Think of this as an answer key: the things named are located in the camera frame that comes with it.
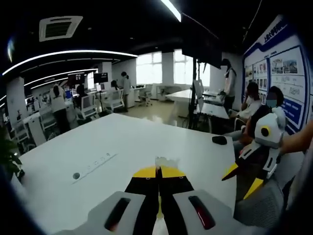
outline blue banner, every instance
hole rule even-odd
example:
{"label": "blue banner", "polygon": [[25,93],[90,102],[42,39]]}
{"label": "blue banner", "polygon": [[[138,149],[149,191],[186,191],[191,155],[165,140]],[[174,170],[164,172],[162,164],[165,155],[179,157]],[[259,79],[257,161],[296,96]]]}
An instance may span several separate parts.
{"label": "blue banner", "polygon": [[302,109],[301,104],[285,98],[282,108],[288,119],[292,120],[297,125],[300,124],[300,115]]}

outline ceiling air conditioner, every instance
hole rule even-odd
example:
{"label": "ceiling air conditioner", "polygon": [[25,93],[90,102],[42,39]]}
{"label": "ceiling air conditioner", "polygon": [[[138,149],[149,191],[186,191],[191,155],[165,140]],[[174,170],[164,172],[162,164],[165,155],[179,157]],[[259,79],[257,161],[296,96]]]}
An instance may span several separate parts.
{"label": "ceiling air conditioner", "polygon": [[39,42],[71,38],[82,19],[82,16],[60,16],[40,20]]}

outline ceiling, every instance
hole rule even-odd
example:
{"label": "ceiling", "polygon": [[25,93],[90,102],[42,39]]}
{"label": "ceiling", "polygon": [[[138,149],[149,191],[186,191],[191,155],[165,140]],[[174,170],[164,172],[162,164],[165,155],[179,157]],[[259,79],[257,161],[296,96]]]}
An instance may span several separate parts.
{"label": "ceiling", "polygon": [[[187,14],[209,29],[218,38],[223,51],[242,54],[263,33],[276,17],[277,10],[269,0],[263,0],[258,15],[244,36],[259,7],[259,1],[171,0],[179,12]],[[34,56],[74,49],[94,49],[144,54],[151,51],[171,51],[181,47],[183,27],[160,0],[88,1],[83,6],[69,4],[60,7],[28,4],[11,8],[12,17],[0,16],[0,72]],[[39,42],[39,21],[55,16],[83,16],[72,38]],[[7,56],[12,40],[13,61]],[[111,54],[63,54],[41,58],[15,68],[0,77],[0,98],[4,83],[21,75],[25,83],[56,73],[89,69],[101,59],[129,59]]]}

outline floor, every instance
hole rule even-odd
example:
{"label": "floor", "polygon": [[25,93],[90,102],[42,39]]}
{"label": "floor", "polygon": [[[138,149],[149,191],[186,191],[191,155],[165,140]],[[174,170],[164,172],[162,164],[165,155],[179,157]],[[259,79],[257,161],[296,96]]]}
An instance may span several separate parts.
{"label": "floor", "polygon": [[172,113],[174,103],[171,101],[152,100],[152,105],[149,107],[139,106],[136,103],[135,107],[129,108],[127,113],[121,113],[134,118],[148,119],[151,121],[184,127],[187,125],[187,119],[178,117]]}

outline potted plant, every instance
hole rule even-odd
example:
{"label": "potted plant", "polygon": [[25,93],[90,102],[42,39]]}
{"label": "potted plant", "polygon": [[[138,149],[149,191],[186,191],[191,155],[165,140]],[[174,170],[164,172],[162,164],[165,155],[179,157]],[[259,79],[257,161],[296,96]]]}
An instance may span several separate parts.
{"label": "potted plant", "polygon": [[14,150],[17,148],[16,144],[6,138],[6,129],[0,127],[0,165],[4,169],[8,180],[12,179],[15,174],[19,181],[25,174],[21,169],[21,161]]}

